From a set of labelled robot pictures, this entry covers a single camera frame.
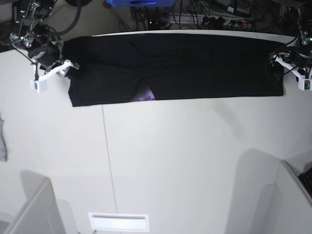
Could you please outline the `white partition panel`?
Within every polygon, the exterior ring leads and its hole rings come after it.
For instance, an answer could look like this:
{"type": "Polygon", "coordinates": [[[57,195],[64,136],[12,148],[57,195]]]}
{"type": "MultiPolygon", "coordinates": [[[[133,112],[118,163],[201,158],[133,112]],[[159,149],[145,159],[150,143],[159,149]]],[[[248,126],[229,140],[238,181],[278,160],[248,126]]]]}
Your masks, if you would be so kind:
{"type": "Polygon", "coordinates": [[[266,186],[260,234],[310,234],[312,198],[286,161],[278,167],[276,181],[266,186]]]}
{"type": "Polygon", "coordinates": [[[51,180],[45,178],[8,222],[5,234],[65,234],[51,180]]]}

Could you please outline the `grey cloth at left edge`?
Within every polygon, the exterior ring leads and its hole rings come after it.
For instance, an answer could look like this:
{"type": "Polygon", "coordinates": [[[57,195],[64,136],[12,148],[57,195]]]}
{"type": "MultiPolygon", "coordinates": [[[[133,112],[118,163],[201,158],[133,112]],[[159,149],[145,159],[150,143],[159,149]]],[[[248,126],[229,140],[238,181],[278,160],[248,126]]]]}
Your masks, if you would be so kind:
{"type": "Polygon", "coordinates": [[[4,121],[1,118],[0,119],[0,160],[7,161],[8,153],[7,153],[7,147],[6,147],[4,134],[3,134],[3,125],[4,125],[4,121]]]}

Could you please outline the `white partition panel left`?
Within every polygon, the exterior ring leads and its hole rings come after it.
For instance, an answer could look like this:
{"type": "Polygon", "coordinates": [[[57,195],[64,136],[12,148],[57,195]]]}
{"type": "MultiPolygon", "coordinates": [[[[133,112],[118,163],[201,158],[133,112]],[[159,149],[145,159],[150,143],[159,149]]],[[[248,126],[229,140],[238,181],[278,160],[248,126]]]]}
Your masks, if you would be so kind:
{"type": "Polygon", "coordinates": [[[51,180],[45,178],[8,222],[5,234],[65,234],[51,180]]]}

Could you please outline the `black T-shirt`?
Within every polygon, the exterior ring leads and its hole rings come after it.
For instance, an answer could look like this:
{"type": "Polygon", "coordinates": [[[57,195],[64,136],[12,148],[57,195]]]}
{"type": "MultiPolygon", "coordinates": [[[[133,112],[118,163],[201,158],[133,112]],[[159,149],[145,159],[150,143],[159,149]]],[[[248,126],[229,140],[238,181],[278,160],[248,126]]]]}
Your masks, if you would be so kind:
{"type": "Polygon", "coordinates": [[[79,65],[69,73],[74,107],[138,101],[280,97],[283,67],[268,77],[267,59],[281,43],[200,34],[79,37],[62,55],[79,65]]]}

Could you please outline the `white power strip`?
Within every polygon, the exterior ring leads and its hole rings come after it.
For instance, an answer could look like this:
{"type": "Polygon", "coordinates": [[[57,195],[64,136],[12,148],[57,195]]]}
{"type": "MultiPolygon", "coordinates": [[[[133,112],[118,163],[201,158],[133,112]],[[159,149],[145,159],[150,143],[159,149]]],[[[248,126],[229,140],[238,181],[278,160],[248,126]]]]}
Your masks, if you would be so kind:
{"type": "Polygon", "coordinates": [[[169,15],[165,18],[169,23],[179,23],[181,25],[193,24],[193,25],[208,25],[210,22],[223,23],[227,26],[243,26],[247,27],[254,22],[252,18],[240,18],[226,15],[204,15],[204,14],[181,14],[169,15]]]}

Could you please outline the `blue box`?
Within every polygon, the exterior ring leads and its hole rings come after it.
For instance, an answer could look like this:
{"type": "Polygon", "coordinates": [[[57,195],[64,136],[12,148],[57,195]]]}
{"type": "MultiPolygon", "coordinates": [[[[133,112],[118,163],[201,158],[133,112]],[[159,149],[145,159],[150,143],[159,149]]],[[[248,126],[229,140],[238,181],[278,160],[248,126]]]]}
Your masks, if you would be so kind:
{"type": "Polygon", "coordinates": [[[115,7],[172,7],[175,0],[108,0],[115,7]]]}

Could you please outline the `black keyboard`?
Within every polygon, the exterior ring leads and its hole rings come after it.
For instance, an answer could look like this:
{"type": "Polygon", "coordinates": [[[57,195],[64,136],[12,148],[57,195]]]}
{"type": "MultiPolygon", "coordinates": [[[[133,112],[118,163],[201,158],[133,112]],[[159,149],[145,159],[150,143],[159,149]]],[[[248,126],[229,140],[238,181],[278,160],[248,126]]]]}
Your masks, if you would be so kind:
{"type": "Polygon", "coordinates": [[[312,168],[307,170],[305,173],[302,173],[299,176],[299,180],[302,182],[310,196],[312,196],[312,168]]]}

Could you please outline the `white partition panel right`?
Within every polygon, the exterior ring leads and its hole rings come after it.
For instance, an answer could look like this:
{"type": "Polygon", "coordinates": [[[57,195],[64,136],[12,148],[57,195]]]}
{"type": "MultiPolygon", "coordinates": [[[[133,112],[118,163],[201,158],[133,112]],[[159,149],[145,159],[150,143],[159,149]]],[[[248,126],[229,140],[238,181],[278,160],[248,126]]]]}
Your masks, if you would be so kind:
{"type": "Polygon", "coordinates": [[[278,167],[276,181],[266,186],[260,234],[310,234],[312,198],[286,161],[278,167]]]}

